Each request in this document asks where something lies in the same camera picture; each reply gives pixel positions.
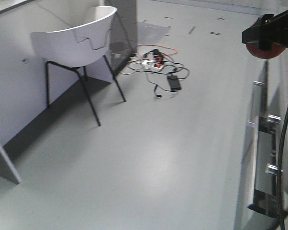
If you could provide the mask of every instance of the power adapter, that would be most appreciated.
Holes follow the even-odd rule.
[[[178,90],[181,90],[180,81],[179,81],[177,75],[168,75],[167,81],[168,81],[169,87],[171,88],[172,92],[176,92]]]

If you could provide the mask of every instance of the black metal chair leg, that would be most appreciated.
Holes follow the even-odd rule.
[[[88,81],[87,68],[85,66],[83,66],[82,68],[83,68],[83,73],[85,75],[85,81]]]
[[[84,93],[85,93],[85,95],[86,95],[86,97],[88,99],[88,102],[89,102],[89,104],[91,106],[91,109],[92,109],[93,114],[95,116],[96,122],[97,122],[98,126],[101,126],[100,119],[98,118],[98,115],[97,115],[96,110],[95,110],[95,108],[93,106],[92,100],[90,98],[90,94],[89,94],[89,92],[88,92],[88,90],[87,90],[87,88],[85,86],[85,83],[84,83],[83,79],[81,78],[81,75],[76,70],[74,72],[78,75],[79,81],[80,81],[80,83],[82,85],[83,91],[84,91]]]
[[[48,71],[48,64],[51,62],[48,61],[45,63],[45,85],[46,85],[46,105],[47,108],[50,107],[50,95],[49,95],[49,71]]]
[[[110,66],[110,63],[109,63],[109,61],[108,61],[106,55],[104,55],[103,57],[104,57],[104,60],[105,60],[105,62],[106,62],[106,64],[107,64],[107,66],[108,66],[108,68],[109,68],[111,74],[112,74],[112,78],[113,78],[113,80],[114,80],[114,82],[115,82],[115,84],[116,84],[116,86],[117,86],[117,88],[118,88],[118,90],[119,90],[119,92],[120,92],[122,98],[123,98],[123,101],[126,102],[126,98],[125,98],[125,96],[124,96],[124,93],[123,93],[123,91],[122,91],[122,89],[121,89],[121,87],[120,87],[118,81],[116,80],[116,77],[114,76],[113,70],[112,70],[112,68],[111,68],[111,66]]]
[[[93,106],[93,102],[92,102],[92,100],[91,100],[91,98],[90,98],[90,94],[89,94],[89,92],[88,92],[88,90],[87,90],[87,88],[86,88],[86,86],[85,86],[85,83],[84,83],[83,79],[81,78],[80,73],[77,71],[78,68],[71,68],[71,67],[68,67],[68,66],[64,66],[64,65],[61,65],[61,64],[56,63],[56,62],[54,62],[54,61],[48,61],[48,62],[45,63],[46,101],[47,101],[47,107],[50,106],[48,64],[53,64],[53,65],[55,65],[55,66],[59,66],[59,67],[61,67],[61,68],[67,69],[67,70],[72,71],[72,72],[74,72],[74,73],[77,74],[77,76],[78,76],[78,78],[79,78],[79,80],[80,80],[81,86],[82,86],[82,88],[83,88],[83,91],[84,91],[84,93],[85,93],[85,95],[86,95],[86,97],[87,97],[87,100],[88,100],[88,102],[89,102],[89,104],[90,104],[90,107],[91,107],[91,109],[92,109],[92,111],[93,111],[93,114],[94,114],[94,116],[95,116],[96,122],[97,122],[98,126],[101,126],[101,123],[100,123],[100,120],[99,120],[99,118],[98,118],[97,112],[96,112],[96,110],[95,110],[95,108],[94,108],[94,106]]]

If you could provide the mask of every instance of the power strip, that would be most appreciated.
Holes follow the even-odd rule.
[[[162,70],[163,65],[158,65],[156,62],[152,61],[152,60],[144,60],[142,62],[142,66],[145,69],[149,69],[155,72],[159,72],[160,70]]]

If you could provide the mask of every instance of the white wall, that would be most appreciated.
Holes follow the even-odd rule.
[[[36,0],[0,15],[0,142],[6,144],[45,108],[44,61],[33,51],[30,33],[67,28],[51,12],[68,23],[73,0]],[[93,1],[99,5],[101,0]],[[61,95],[76,80],[66,70],[54,67],[51,74],[52,100]]]

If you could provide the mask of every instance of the tape mark on floor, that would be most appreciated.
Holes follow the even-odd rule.
[[[190,30],[190,32],[189,32],[188,34],[190,35],[191,33],[193,33],[193,31],[195,30],[195,28],[196,28],[196,26],[193,26],[192,29]]]

